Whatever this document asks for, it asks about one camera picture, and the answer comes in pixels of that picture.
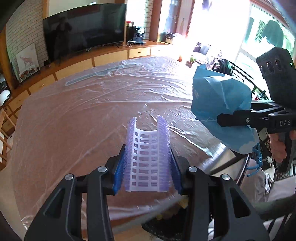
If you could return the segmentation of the right hand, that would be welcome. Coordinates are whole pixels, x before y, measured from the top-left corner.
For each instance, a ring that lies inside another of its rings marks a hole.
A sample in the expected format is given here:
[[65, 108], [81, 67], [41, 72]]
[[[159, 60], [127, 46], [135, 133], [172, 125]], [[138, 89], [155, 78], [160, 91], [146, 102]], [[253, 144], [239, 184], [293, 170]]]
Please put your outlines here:
[[283, 160], [287, 157], [287, 153], [285, 150], [284, 142], [280, 141], [279, 134], [271, 133], [269, 135], [270, 139], [270, 149], [274, 160], [277, 163], [282, 163]]

